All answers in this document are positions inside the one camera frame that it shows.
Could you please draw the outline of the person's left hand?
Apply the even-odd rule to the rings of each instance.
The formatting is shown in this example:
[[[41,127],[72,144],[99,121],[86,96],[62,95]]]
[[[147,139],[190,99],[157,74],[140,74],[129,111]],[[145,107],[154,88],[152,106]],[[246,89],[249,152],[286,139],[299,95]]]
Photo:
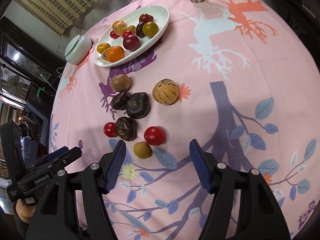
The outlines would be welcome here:
[[[15,211],[20,220],[29,224],[32,219],[36,206],[30,206],[24,204],[20,199],[15,204]]]

